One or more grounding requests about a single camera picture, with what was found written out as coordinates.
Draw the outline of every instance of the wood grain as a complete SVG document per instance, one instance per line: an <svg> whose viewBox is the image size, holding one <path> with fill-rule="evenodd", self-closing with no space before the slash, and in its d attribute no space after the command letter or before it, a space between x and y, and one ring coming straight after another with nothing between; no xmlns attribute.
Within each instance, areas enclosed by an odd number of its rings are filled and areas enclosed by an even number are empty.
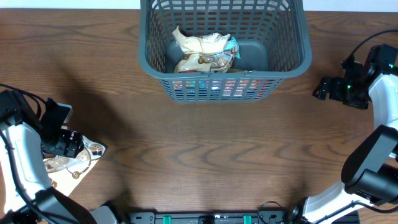
<svg viewBox="0 0 398 224"><path fill-rule="evenodd" d="M254 210L319 194L372 132L360 111L311 94L398 14L307 12L313 62L258 103L181 105L138 62L137 10L0 10L0 82L73 105L71 127L109 151L71 198L88 209L119 198L164 211ZM398 45L386 34L372 45ZM0 207L5 192L0 187ZM398 215L362 210L363 223Z"/></svg>

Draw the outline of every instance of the green tape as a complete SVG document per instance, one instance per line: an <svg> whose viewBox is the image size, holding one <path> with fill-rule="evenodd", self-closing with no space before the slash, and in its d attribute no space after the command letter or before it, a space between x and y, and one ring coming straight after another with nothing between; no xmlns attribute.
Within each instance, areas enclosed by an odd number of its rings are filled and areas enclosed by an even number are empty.
<svg viewBox="0 0 398 224"><path fill-rule="evenodd" d="M243 216L243 224L251 224L251 215Z"/></svg>
<svg viewBox="0 0 398 224"><path fill-rule="evenodd" d="M163 224L172 224L172 217L164 216L163 217Z"/></svg>

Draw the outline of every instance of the wooden table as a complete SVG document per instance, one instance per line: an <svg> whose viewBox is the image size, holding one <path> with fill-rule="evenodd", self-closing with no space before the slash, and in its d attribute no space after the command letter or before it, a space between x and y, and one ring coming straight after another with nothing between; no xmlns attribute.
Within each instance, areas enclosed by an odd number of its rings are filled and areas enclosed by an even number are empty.
<svg viewBox="0 0 398 224"><path fill-rule="evenodd" d="M92 210L120 198L164 211L254 210L319 194L373 131L373 109L318 101L321 77L398 14L307 12L313 62L258 103L181 105L138 62L137 10L0 10L0 82L73 105L71 127L109 146L71 194ZM398 45L386 34L371 46ZM4 205L0 187L0 207ZM398 215L360 212L363 223Z"/></svg>

